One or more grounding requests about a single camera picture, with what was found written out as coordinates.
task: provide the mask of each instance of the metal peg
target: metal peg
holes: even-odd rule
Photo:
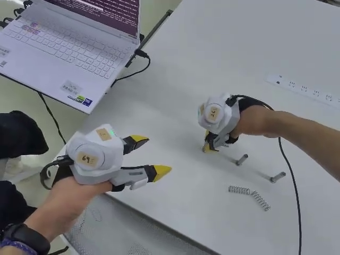
[[[236,166],[241,166],[242,163],[248,158],[248,154],[244,154],[242,158],[240,158],[238,161],[236,161]]]
[[[286,176],[285,172],[281,172],[278,175],[275,175],[274,177],[271,177],[269,180],[271,183],[276,183],[279,179],[283,178]]]

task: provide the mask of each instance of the hand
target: hand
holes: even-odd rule
[[[263,106],[254,105],[241,112],[241,118],[236,128],[230,133],[232,138],[240,134],[264,135],[269,138],[278,137],[273,129],[275,111]]]
[[[50,242],[67,232],[95,196],[111,191],[109,182],[81,185],[74,177],[58,181],[46,201],[25,221]]]

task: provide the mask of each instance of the white table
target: white table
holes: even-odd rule
[[[173,167],[155,184],[112,196],[221,254],[297,254],[295,194],[277,140],[244,136],[203,154],[197,110],[226,91],[340,129],[338,110],[264,81],[280,73],[340,95],[339,24],[339,8],[312,0],[183,0],[144,49],[151,67],[117,83],[79,130],[109,123],[122,137],[145,135],[150,141],[124,166]],[[340,184],[298,148],[283,147],[300,195],[302,253],[339,254]],[[241,167],[230,161],[244,153]],[[276,184],[261,177],[281,171],[287,177]],[[228,193],[229,185],[257,190],[271,210]]]

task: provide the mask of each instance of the white laptop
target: white laptop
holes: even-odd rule
[[[90,114],[139,47],[140,0],[35,0],[0,31],[0,73]]]

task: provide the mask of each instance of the spring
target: spring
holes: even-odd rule
[[[229,186],[228,191],[238,194],[250,195],[250,189],[243,187]]]
[[[268,211],[270,209],[270,205],[265,202],[265,200],[260,196],[260,194],[257,191],[253,191],[251,195],[255,198],[256,202],[261,205],[261,207],[264,209],[264,211]]]

